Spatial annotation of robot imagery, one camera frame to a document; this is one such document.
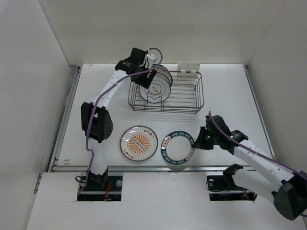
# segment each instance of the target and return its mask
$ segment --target white wall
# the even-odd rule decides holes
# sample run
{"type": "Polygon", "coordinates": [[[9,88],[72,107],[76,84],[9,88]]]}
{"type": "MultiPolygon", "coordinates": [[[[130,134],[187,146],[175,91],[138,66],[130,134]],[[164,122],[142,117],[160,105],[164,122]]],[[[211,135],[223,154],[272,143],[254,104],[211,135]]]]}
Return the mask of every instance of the white wall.
{"type": "Polygon", "coordinates": [[[307,1],[287,0],[249,68],[277,159],[307,172],[307,1]]]}
{"type": "Polygon", "coordinates": [[[164,63],[251,61],[285,0],[40,0],[70,64],[117,63],[132,47],[164,63]]]}
{"type": "Polygon", "coordinates": [[[37,0],[0,1],[0,229],[21,230],[70,69],[37,0]]]}

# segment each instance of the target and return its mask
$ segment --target rack wire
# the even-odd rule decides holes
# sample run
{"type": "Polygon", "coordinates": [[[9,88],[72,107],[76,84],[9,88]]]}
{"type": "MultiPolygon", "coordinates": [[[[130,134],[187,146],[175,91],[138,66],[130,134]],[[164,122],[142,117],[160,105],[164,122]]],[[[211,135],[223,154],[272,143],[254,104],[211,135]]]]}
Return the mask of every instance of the rack wire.
{"type": "Polygon", "coordinates": [[[169,97],[158,103],[151,103],[144,100],[140,94],[140,87],[131,82],[128,94],[128,104],[134,111],[169,112],[196,114],[203,108],[203,85],[202,75],[197,76],[174,76],[173,73],[180,71],[170,71],[173,77],[171,93],[169,97]]]}

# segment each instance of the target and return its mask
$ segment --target metal wire rack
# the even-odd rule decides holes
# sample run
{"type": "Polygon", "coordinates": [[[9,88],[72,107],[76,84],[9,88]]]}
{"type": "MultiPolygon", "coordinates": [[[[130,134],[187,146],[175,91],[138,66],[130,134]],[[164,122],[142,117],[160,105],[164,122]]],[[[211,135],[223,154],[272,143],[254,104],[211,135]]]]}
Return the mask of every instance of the metal wire rack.
{"type": "Polygon", "coordinates": [[[169,97],[159,103],[151,103],[144,100],[140,95],[140,88],[134,82],[131,82],[128,104],[134,111],[151,112],[169,112],[169,113],[189,113],[196,114],[203,108],[203,85],[201,73],[194,76],[174,76],[173,73],[179,71],[170,71],[173,77],[171,93],[169,97]]]}

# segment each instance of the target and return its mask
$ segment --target orange patterned plate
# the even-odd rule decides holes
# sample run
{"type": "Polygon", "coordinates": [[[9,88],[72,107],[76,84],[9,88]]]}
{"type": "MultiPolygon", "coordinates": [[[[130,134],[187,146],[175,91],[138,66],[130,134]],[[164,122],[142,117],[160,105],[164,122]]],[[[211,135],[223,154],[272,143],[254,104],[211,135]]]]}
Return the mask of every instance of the orange patterned plate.
{"type": "Polygon", "coordinates": [[[132,161],[144,161],[151,158],[157,148],[157,135],[145,126],[129,128],[120,139],[121,152],[132,161]]]}

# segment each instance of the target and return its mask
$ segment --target purple cable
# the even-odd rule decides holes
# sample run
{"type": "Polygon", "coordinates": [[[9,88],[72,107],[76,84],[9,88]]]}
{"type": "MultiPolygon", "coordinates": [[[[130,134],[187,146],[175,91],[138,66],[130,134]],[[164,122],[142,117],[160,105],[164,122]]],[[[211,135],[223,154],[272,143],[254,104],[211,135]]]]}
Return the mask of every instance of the purple cable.
{"type": "Polygon", "coordinates": [[[269,158],[269,157],[267,157],[267,156],[265,156],[265,155],[263,155],[263,154],[261,154],[261,153],[257,153],[255,150],[252,150],[252,149],[250,149],[249,147],[247,147],[247,146],[245,146],[245,145],[242,145],[242,144],[240,144],[239,142],[233,140],[233,139],[232,139],[231,137],[229,137],[226,133],[224,133],[224,132],[221,130],[221,128],[217,125],[217,123],[215,122],[215,120],[213,119],[213,117],[212,117],[212,115],[211,115],[211,111],[209,111],[209,117],[211,118],[211,120],[212,120],[214,126],[219,130],[219,132],[222,133],[227,139],[229,139],[229,140],[232,141],[233,143],[237,144],[238,146],[241,146],[242,148],[244,148],[244,149],[246,149],[246,150],[248,150],[248,151],[250,151],[250,152],[252,152],[252,153],[254,153],[254,154],[257,154],[258,156],[260,156],[260,157],[262,157],[262,158],[264,158],[264,159],[267,159],[268,161],[271,161],[271,162],[274,162],[275,164],[278,164],[278,165],[283,166],[284,168],[286,168],[286,169],[292,171],[294,174],[296,174],[296,175],[302,177],[303,180],[305,180],[305,181],[307,182],[307,178],[306,178],[303,174],[301,174],[299,171],[297,171],[297,170],[295,170],[295,169],[293,169],[293,168],[291,168],[291,167],[289,167],[289,166],[287,166],[287,165],[285,165],[285,164],[283,164],[283,163],[280,163],[280,162],[278,162],[278,161],[276,161],[276,160],[274,160],[274,159],[271,159],[271,158],[269,158]]]}
{"type": "Polygon", "coordinates": [[[84,181],[84,184],[82,186],[82,188],[80,189],[80,191],[78,192],[77,196],[79,196],[81,194],[81,192],[83,191],[83,189],[85,188],[86,186],[86,183],[87,183],[87,180],[88,180],[88,175],[90,173],[90,169],[91,169],[91,166],[92,166],[92,163],[93,163],[93,159],[94,159],[94,150],[93,149],[90,149],[88,147],[88,142],[89,142],[89,139],[90,139],[90,132],[91,132],[91,127],[92,127],[92,122],[93,122],[93,118],[94,118],[94,114],[95,114],[95,110],[97,108],[97,105],[100,101],[100,99],[108,92],[110,92],[118,83],[120,83],[122,80],[126,79],[126,78],[129,78],[129,77],[132,77],[134,75],[139,75],[139,74],[144,74],[144,73],[148,73],[150,71],[152,71],[153,69],[157,68],[161,63],[162,63],[162,60],[163,60],[163,55],[162,55],[162,52],[158,49],[158,48],[150,48],[148,50],[157,50],[159,53],[160,53],[160,56],[161,56],[161,59],[160,61],[158,62],[157,65],[151,67],[150,69],[148,70],[145,70],[145,71],[142,71],[142,72],[137,72],[137,73],[133,73],[133,74],[129,74],[127,75],[126,77],[123,77],[122,79],[119,79],[114,85],[112,85],[110,88],[108,88],[106,91],[104,91],[96,100],[95,104],[94,104],[94,107],[92,109],[92,113],[91,113],[91,116],[90,116],[90,120],[88,122],[88,127],[87,127],[87,131],[86,131],[86,141],[85,141],[85,145],[86,145],[86,150],[91,152],[92,153],[92,157],[91,157],[91,160],[90,160],[90,164],[88,166],[88,170],[86,172],[86,178],[85,178],[85,181],[84,181]]]}

